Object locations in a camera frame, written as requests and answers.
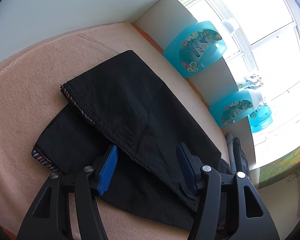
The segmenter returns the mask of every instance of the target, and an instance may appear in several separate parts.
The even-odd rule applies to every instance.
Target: green and yellow painting
[[[300,169],[300,146],[280,159],[260,167],[258,188],[267,187]]]

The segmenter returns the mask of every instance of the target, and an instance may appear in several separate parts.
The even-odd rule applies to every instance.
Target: ribbed blue pad
[[[105,165],[103,166],[100,174],[99,174],[99,186],[98,192],[99,196],[102,196],[103,193],[108,189],[112,174],[114,172],[115,166],[118,161],[118,151],[116,145],[113,146],[111,152],[106,160]]]

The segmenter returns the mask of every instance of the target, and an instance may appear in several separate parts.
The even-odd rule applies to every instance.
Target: silver screw
[[[202,167],[202,170],[203,170],[203,171],[211,171],[211,167],[208,166],[208,165],[204,165],[204,166]]]
[[[92,166],[86,166],[85,168],[84,168],[84,171],[85,172],[90,172],[90,171],[92,171],[93,170],[93,167]]]
[[[50,174],[50,178],[52,178],[52,179],[56,179],[58,176],[59,176],[59,174],[56,172]]]
[[[237,176],[238,176],[239,178],[243,179],[243,178],[246,176],[246,174],[244,174],[244,172],[242,172],[242,171],[239,171],[239,172],[237,173]]]

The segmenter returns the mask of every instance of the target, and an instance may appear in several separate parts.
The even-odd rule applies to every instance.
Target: blue detergent bottle
[[[243,89],[220,99],[210,107],[219,127],[224,127],[251,114],[263,100],[258,90]]]
[[[261,103],[251,114],[249,114],[250,126],[260,124],[267,120],[272,114],[272,111],[266,102]]]
[[[195,23],[170,42],[163,56],[184,78],[193,76],[222,57],[227,49],[222,36],[233,35],[238,28],[233,18],[221,23]]]
[[[269,125],[271,125],[272,122],[273,122],[273,119],[270,116],[269,118],[267,118],[263,122],[251,126],[250,127],[251,128],[251,132],[252,133],[260,132],[261,130],[263,130],[263,129],[267,128]]]

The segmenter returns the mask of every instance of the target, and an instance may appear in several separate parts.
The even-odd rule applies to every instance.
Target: blue gripper pad
[[[185,143],[179,143],[177,145],[177,159],[182,171],[183,178],[185,179],[187,188],[196,195],[198,192],[198,184],[201,182],[200,167],[202,163],[197,156],[190,154]]]
[[[97,188],[99,196],[102,196],[103,193],[108,189],[114,169],[117,165],[117,161],[118,151],[116,145],[114,145],[99,174],[99,185]]]

